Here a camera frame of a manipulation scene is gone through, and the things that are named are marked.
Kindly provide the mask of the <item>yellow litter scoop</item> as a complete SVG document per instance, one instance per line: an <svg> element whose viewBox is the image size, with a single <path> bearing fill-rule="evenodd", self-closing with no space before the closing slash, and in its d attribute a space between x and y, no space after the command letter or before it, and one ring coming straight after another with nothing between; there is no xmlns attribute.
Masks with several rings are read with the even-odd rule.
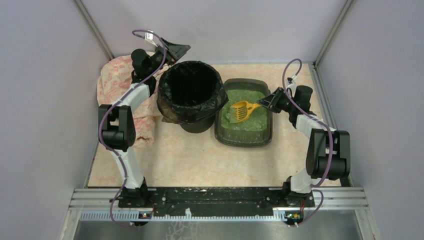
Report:
<svg viewBox="0 0 424 240"><path fill-rule="evenodd" d="M248 101L239 101L232 104L228 111L228 120L230 123L241 123L249 119L254 110L261 106L257 103Z"/></svg>

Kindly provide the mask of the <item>dark grey litter box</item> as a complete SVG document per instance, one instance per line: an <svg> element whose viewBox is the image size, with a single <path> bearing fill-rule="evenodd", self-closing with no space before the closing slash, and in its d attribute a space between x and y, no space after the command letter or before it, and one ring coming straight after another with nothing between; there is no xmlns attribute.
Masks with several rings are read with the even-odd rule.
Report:
<svg viewBox="0 0 424 240"><path fill-rule="evenodd" d="M262 80L232 78L224 82L228 102L217 113L215 138L222 144L254 148L272 140L273 115L257 101L271 92Z"/></svg>

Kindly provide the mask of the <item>black trash bin with bag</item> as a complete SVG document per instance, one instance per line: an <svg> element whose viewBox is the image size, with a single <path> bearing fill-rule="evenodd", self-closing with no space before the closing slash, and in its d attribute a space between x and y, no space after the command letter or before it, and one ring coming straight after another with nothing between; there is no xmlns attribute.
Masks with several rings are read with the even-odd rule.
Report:
<svg viewBox="0 0 424 240"><path fill-rule="evenodd" d="M157 86L156 105L162 122L203 133L228 102L220 73L202 61L184 61L166 70Z"/></svg>

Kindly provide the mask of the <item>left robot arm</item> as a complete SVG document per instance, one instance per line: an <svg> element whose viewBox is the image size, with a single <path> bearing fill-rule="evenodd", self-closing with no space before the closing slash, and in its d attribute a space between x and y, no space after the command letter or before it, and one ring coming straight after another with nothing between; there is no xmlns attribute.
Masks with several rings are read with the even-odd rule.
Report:
<svg viewBox="0 0 424 240"><path fill-rule="evenodd" d="M135 157L133 112L153 95L157 83L154 74L164 65L175 64L191 49L190 45L171 43L164 38L159 41L153 55L141 48L131 53L133 70L129 89L113 103L98 108L99 142L113 155L123 181L114 198L121 208L144 207L151 202L146 179Z"/></svg>

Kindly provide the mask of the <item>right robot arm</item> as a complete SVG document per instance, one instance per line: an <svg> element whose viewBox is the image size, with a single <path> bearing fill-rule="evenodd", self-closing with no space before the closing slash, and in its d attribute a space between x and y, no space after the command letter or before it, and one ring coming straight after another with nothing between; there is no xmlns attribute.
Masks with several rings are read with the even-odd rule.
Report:
<svg viewBox="0 0 424 240"><path fill-rule="evenodd" d="M289 122L309 140L305 168L282 186L282 194L289 203L308 199L313 188L325 179L346 178L351 170L350 134L328 126L310 110L312 93L313 89L305 85L278 87L257 101L272 113L288 113Z"/></svg>

